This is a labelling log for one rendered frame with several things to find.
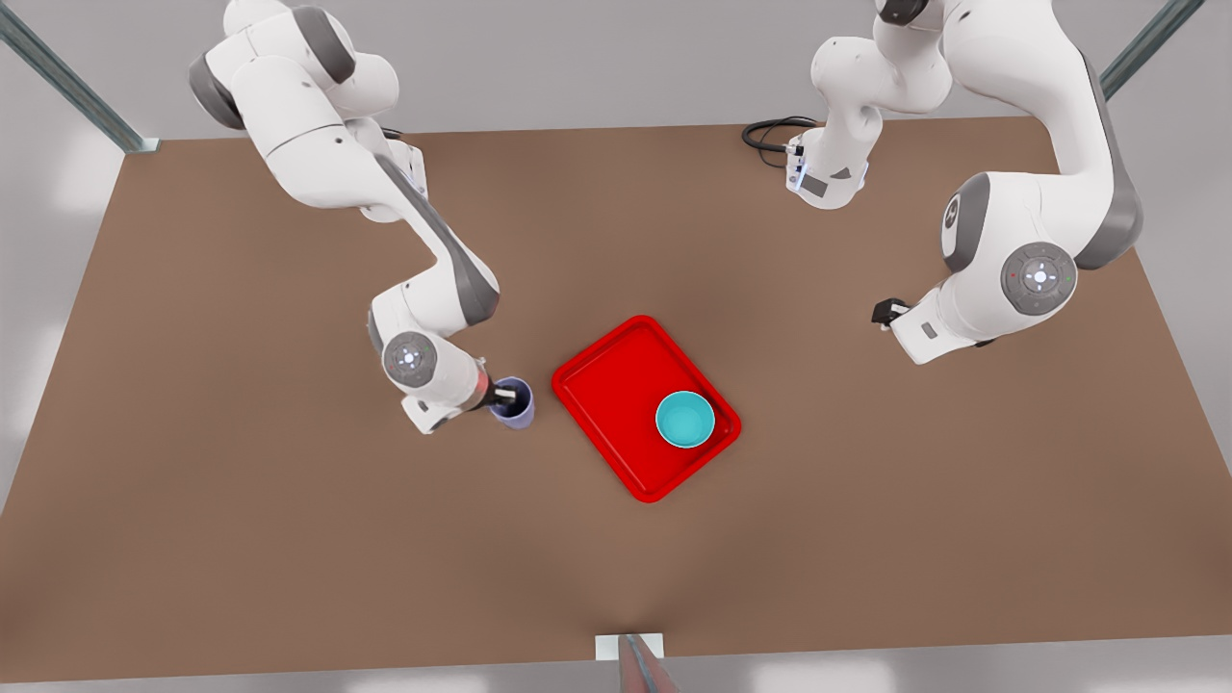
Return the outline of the purple cup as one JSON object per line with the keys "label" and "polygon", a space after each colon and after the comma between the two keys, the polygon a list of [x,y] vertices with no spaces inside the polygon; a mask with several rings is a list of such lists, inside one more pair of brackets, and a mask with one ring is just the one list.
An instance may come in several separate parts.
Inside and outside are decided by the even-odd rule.
{"label": "purple cup", "polygon": [[514,430],[529,429],[535,418],[535,396],[529,383],[509,376],[493,383],[493,397],[488,411]]}

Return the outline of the teal bowl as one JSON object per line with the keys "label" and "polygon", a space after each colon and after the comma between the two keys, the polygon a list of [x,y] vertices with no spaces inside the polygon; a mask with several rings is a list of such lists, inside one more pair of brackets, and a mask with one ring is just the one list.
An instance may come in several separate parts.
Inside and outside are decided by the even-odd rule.
{"label": "teal bowl", "polygon": [[660,401],[654,413],[659,437],[673,448],[699,448],[715,430],[716,413],[703,395],[676,391]]}

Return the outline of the red tray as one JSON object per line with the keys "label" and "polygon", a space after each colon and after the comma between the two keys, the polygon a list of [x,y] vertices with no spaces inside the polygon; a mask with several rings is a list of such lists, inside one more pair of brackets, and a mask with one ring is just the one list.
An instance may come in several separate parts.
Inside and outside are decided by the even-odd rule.
{"label": "red tray", "polygon": [[[665,499],[742,434],[742,420],[659,321],[637,314],[573,356],[552,388],[634,499]],[[715,430],[699,448],[679,449],[655,430],[667,395],[703,395]]]}

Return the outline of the silver frame post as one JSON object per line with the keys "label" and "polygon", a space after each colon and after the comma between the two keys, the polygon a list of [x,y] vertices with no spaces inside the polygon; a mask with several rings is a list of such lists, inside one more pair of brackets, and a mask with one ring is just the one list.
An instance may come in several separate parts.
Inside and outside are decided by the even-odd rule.
{"label": "silver frame post", "polygon": [[598,661],[617,662],[618,693],[680,693],[663,663],[663,634],[602,634],[594,644]]}
{"label": "silver frame post", "polygon": [[1099,85],[1105,100],[1112,100],[1115,92],[1125,88],[1205,2],[1206,0],[1167,0],[1101,73]]}
{"label": "silver frame post", "polygon": [[92,91],[73,69],[67,65],[52,48],[36,35],[23,18],[0,0],[0,42],[9,44],[18,58],[28,65],[49,88],[53,88],[67,102],[108,141],[118,146],[126,154],[153,153],[160,148],[159,138],[140,136],[120,113],[116,113],[103,97]]}

